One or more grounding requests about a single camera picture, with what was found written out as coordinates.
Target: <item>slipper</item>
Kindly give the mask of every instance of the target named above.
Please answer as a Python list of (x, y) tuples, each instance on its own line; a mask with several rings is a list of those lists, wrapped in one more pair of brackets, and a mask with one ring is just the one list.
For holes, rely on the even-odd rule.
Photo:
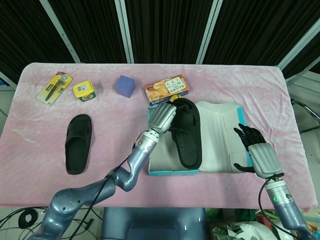
[(65, 141), (65, 168), (71, 175), (82, 173), (87, 165), (92, 134), (91, 118), (75, 116), (69, 123)]
[(202, 163), (199, 111), (196, 105), (186, 98), (178, 98), (172, 105), (177, 109), (169, 131), (180, 163), (187, 169), (198, 169)]

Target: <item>purple cube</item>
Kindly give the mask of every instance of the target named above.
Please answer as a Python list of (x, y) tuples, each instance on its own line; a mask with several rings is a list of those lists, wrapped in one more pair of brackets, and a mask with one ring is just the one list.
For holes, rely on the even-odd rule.
[(135, 80), (130, 77), (121, 75), (118, 81), (116, 81), (115, 91), (121, 96), (130, 98), (135, 89)]

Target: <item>pink table cover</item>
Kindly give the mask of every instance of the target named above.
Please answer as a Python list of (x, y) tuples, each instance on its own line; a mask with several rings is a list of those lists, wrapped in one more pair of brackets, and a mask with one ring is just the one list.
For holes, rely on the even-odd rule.
[[(52, 106), (36, 99), (58, 71), (74, 79)], [(317, 206), (314, 186), (282, 72), (272, 66), (176, 64), (51, 64), (32, 63), (22, 72), (0, 139), (0, 206), (47, 206), (64, 188), (88, 185), (117, 166), (133, 142), (148, 129), (143, 85), (182, 74), (190, 86), (188, 99), (239, 103), (247, 125), (261, 130), (275, 148), (298, 206)], [(118, 95), (120, 75), (135, 80), (131, 98)], [(97, 97), (75, 98), (72, 86), (91, 80)], [(86, 170), (69, 175), (65, 141), (70, 120), (78, 114), (92, 119), (91, 149)], [(116, 189), (101, 202), (108, 207), (258, 208), (263, 179), (255, 174), (148, 176), (148, 163), (130, 192)], [(272, 204), (264, 192), (262, 206)]]

